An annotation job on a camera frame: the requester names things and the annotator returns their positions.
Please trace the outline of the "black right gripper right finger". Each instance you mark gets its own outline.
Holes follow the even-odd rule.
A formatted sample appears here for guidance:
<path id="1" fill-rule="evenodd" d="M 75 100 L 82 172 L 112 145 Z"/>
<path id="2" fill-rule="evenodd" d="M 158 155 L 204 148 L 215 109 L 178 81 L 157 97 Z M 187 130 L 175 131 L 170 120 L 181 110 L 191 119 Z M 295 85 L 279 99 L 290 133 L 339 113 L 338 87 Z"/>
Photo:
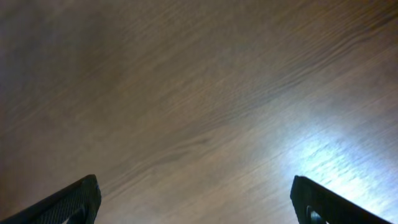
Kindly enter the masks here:
<path id="1" fill-rule="evenodd" d="M 294 177 L 290 199 L 300 224 L 390 224 L 305 176 Z"/>

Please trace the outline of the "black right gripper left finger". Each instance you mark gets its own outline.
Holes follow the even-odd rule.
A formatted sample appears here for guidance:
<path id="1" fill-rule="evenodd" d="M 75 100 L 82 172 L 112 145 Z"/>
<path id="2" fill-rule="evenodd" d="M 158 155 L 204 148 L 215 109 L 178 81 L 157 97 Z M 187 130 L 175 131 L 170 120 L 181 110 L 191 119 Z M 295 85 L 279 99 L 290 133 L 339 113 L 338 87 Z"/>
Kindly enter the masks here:
<path id="1" fill-rule="evenodd" d="M 101 191 L 96 176 L 90 174 L 1 223 L 94 224 L 100 205 Z"/>

